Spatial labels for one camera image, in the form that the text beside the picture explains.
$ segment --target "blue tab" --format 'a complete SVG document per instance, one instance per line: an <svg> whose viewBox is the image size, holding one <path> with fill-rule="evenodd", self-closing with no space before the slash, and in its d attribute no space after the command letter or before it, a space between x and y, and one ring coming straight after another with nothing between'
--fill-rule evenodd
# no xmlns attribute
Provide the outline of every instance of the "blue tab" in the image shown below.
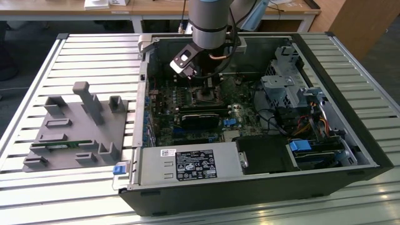
<svg viewBox="0 0 400 225"><path fill-rule="evenodd" d="M236 124L236 119L231 119L231 120L224 120L224 126L231 126Z"/></svg>
<svg viewBox="0 0 400 225"><path fill-rule="evenodd" d="M308 151L311 150L311 144L307 140L295 140L289 143L292 151Z"/></svg>
<svg viewBox="0 0 400 225"><path fill-rule="evenodd" d="M113 175L123 175L127 173L127 166L125 165L115 165L112 169Z"/></svg>

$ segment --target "white label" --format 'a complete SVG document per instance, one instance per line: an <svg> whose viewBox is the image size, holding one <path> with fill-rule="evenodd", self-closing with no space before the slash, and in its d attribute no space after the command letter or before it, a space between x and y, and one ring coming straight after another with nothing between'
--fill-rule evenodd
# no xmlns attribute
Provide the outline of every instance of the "white label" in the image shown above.
<svg viewBox="0 0 400 225"><path fill-rule="evenodd" d="M68 148L68 146L65 144L47 146L47 147L48 147L48 149L67 149Z"/></svg>
<svg viewBox="0 0 400 225"><path fill-rule="evenodd" d="M161 149L161 156L175 156L176 149Z"/></svg>
<svg viewBox="0 0 400 225"><path fill-rule="evenodd" d="M112 11L111 13L112 14L129 14L128 11Z"/></svg>

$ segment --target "sticker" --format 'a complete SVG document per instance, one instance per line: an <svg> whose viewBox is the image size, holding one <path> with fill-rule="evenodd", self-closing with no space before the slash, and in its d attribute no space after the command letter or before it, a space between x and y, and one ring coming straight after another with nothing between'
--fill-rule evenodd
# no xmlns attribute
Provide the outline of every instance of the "sticker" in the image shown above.
<svg viewBox="0 0 400 225"><path fill-rule="evenodd" d="M129 14L128 11L112 11L111 13L112 14Z"/></svg>
<svg viewBox="0 0 400 225"><path fill-rule="evenodd" d="M161 149L161 156L175 156L176 149Z"/></svg>
<svg viewBox="0 0 400 225"><path fill-rule="evenodd" d="M68 148L68 145L65 144L60 144L60 145L51 145L51 146L47 146L48 149L67 149Z"/></svg>
<svg viewBox="0 0 400 225"><path fill-rule="evenodd" d="M176 179L179 181L217 177L212 150L173 152L173 154L176 160Z"/></svg>

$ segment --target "black cable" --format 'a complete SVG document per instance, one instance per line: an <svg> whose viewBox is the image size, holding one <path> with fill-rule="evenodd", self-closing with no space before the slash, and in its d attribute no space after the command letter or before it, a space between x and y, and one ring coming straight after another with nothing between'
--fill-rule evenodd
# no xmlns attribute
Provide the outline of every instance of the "black cable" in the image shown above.
<svg viewBox="0 0 400 225"><path fill-rule="evenodd" d="M288 134L287 131L284 131L284 129L283 129L276 123L273 123L273 122L269 121L271 118L267 119L267 118L263 117L260 114L259 114L259 116L260 116L260 118L261 118L268 124L271 124L271 125L279 130L279 132L281 133L281 135L284 135L284 136L292 136L292 135Z"/></svg>
<svg viewBox="0 0 400 225"><path fill-rule="evenodd" d="M180 25L183 26L183 17L184 17L184 14L185 14L185 7L187 7L187 0L184 0L183 2L183 11L181 11L181 19L180 19Z"/></svg>
<svg viewBox="0 0 400 225"><path fill-rule="evenodd" d="M232 57L231 55L233 55L233 53L236 52L236 49L237 49L237 31L236 31L236 22L235 22L235 18L233 18L233 13L232 13L232 10L229 8L229 13L231 13L231 19L232 19L232 29L233 29L233 48L232 48L232 51L231 53L228 54L227 56L227 61L225 61L225 64L223 65L223 67L216 71L213 72L212 74L207 75L207 76L196 76L195 78L197 79L208 79L211 77L213 77L215 75L217 75L227 67L228 65L231 64L231 61L232 61Z"/></svg>
<svg viewBox="0 0 400 225"><path fill-rule="evenodd" d="M284 12L284 10L280 10L279 5L277 5L273 1L269 1L269 2L271 2L273 5L276 5L276 8L272 8L272 7L268 7L268 8L272 8L272 9L277 10L277 13L279 13L279 14L280 14L281 11ZM280 16L279 16L279 18L277 18L277 23L276 23L275 31L277 31L279 23L280 23Z"/></svg>
<svg viewBox="0 0 400 225"><path fill-rule="evenodd" d="M251 8L249 8L249 11L248 13L237 20L237 24L240 24L240 22L249 16L253 8L256 7L256 3L257 3L257 0L255 0L255 3L252 4Z"/></svg>

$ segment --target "cable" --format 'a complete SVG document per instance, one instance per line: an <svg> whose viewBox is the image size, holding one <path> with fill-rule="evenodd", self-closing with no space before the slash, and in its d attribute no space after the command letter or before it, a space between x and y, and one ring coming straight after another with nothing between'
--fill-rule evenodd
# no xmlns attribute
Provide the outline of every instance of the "cable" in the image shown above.
<svg viewBox="0 0 400 225"><path fill-rule="evenodd" d="M185 7L187 7L187 0L184 0L184 2L183 2L183 11L181 11L180 27L179 27L179 33L180 34L184 33L184 31L183 31L183 17L184 17L184 14L185 14Z"/></svg>
<svg viewBox="0 0 400 225"><path fill-rule="evenodd" d="M284 12L284 10L280 10L280 7L279 5L273 2L273 1L269 1L273 5L276 5L276 8L272 8L272 7L268 7L268 8L272 8L275 10L277 10L277 13L280 14L280 12ZM275 30L277 31L277 27L279 27L279 23L280 23L280 16L277 18L277 23L276 23L276 27L275 27Z"/></svg>
<svg viewBox="0 0 400 225"><path fill-rule="evenodd" d="M235 36L233 36L233 49L232 49L229 55L227 56L228 60L225 61L225 64L223 65L223 67L221 67L216 72L213 72L212 74L209 74L209 75L207 75L207 76L195 76L195 78L197 78L197 79L208 79L208 78L213 77L213 76L217 75L217 74L228 67L228 65L231 64L231 61L232 61L231 55L236 52L236 48L237 48L237 40L236 40L237 31L236 31L236 23L235 23L235 18L233 18L233 13L232 13L231 8L229 8L229 13L231 13L231 19L232 19L232 23L233 23L233 33L235 33Z"/></svg>
<svg viewBox="0 0 400 225"><path fill-rule="evenodd" d="M232 51L229 52L228 55L223 55L223 56L213 56L212 54L209 54L209 58L212 60L224 60L227 58L229 58L233 53L236 52L236 49L237 49L237 30L236 30L236 22L235 22L235 18L233 18L233 13L232 13L232 10L229 8L229 14L231 14L231 20L232 20L232 31L233 31L233 48L232 48Z"/></svg>
<svg viewBox="0 0 400 225"><path fill-rule="evenodd" d="M0 91L3 90L16 90L16 89L28 89L29 87L24 87L24 88L5 88L5 89L0 89Z"/></svg>
<svg viewBox="0 0 400 225"><path fill-rule="evenodd" d="M271 124L271 125L277 129L277 131L281 133L281 135L284 135L284 136L292 136L292 135L288 134L287 131L284 131L284 129L283 129L276 123L273 123L273 122L269 121L271 118L269 118L269 119L265 119L265 117L263 117L260 114L259 114L259 116L260 116L260 118L261 118L268 124Z"/></svg>
<svg viewBox="0 0 400 225"><path fill-rule="evenodd" d="M240 24L240 22L249 16L252 10L253 10L255 7L256 7L256 3L257 3L257 0L255 0L255 3L252 4L252 6L251 6L251 8L249 8L248 13L237 20L237 24Z"/></svg>

